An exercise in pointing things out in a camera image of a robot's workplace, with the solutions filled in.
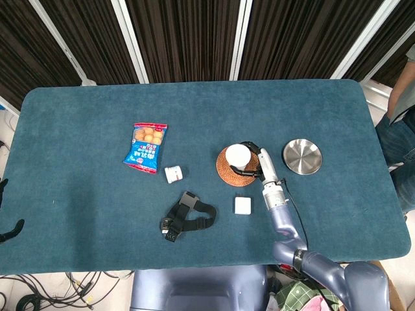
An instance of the metal dish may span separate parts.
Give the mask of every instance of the metal dish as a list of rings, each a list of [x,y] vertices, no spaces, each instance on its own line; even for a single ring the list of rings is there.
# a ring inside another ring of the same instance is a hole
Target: metal dish
[[[300,175],[314,174],[322,166],[322,153],[307,139],[290,141],[283,151],[283,159],[290,170]]]

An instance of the white cup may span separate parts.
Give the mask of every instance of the white cup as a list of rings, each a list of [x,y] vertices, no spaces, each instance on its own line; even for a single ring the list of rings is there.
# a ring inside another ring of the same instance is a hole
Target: white cup
[[[243,144],[233,144],[226,149],[225,158],[229,165],[244,170],[251,160],[251,151]]]

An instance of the strap buckle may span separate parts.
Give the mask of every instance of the strap buckle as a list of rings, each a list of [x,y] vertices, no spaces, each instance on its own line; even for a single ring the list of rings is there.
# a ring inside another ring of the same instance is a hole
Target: strap buckle
[[[170,242],[175,242],[181,232],[182,232],[182,230],[177,231],[172,226],[172,227],[170,227],[169,231],[166,233],[165,239],[168,240],[168,241],[170,241]]]
[[[165,217],[161,220],[160,230],[163,236],[166,236],[166,234],[169,232],[172,222],[173,222],[173,219],[170,217]]]
[[[185,191],[183,193],[182,198],[179,201],[179,205],[184,204],[188,206],[190,209],[193,209],[197,201],[199,201],[199,198],[197,196],[195,196],[192,192]]]

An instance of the green plaid cloth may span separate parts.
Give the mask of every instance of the green plaid cloth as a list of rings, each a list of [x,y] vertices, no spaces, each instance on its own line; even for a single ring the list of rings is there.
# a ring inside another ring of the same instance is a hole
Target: green plaid cloth
[[[328,289],[321,289],[326,299],[334,302],[331,307],[338,311],[340,300]],[[275,296],[280,311],[299,311],[314,296],[318,296],[318,290],[312,290],[303,282],[294,281],[285,285]]]

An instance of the striped curtain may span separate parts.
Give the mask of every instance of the striped curtain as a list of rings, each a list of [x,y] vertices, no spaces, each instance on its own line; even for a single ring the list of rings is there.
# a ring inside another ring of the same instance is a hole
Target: striped curtain
[[[89,79],[138,83],[111,0],[40,0]]]
[[[254,0],[239,78],[329,78],[381,3]]]
[[[0,95],[17,109],[36,87],[81,81],[27,0],[0,1]]]
[[[401,0],[360,53],[344,78],[361,81],[415,22],[415,1]]]
[[[150,82],[228,80],[239,0],[127,0]]]
[[[404,42],[403,45],[388,59],[388,61],[372,77],[376,82],[389,87],[394,87],[404,66],[408,61],[406,53],[415,44],[415,32]]]

